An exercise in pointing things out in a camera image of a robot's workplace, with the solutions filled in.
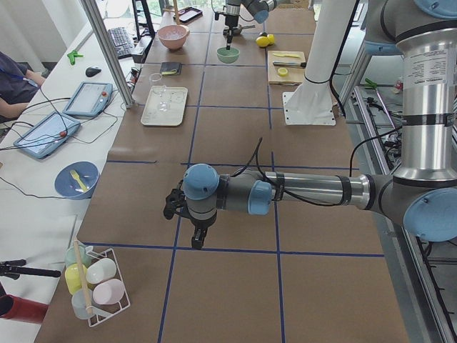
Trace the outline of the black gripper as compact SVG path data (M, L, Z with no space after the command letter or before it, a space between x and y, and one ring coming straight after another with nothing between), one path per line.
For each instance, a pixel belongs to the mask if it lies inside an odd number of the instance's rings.
M239 33L238 15L225 14L224 35L226 37L226 50L230 50L233 36Z
M191 222L195 226L194 235L191 238L191 246L202 249L207 231L216 221L217 209L216 207L188 204L188 211L191 216Z

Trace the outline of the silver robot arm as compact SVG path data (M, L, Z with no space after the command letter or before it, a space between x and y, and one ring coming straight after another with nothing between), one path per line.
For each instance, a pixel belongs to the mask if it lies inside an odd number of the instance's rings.
M267 20L268 15L279 4L277 0L229 0L226 1L222 15L225 17L225 25L228 28L226 34L226 49L231 49L231 43L238 27L240 10L243 6L252 15L253 19L261 24Z
M265 215L271 202L299 200L377 212L429 242L456 236L456 171L451 166L456 89L456 3L374 1L366 36L403 54L401 165L391 175L319 176L241 169L218 174L207 164L184 175L183 215L204 245L218 210Z

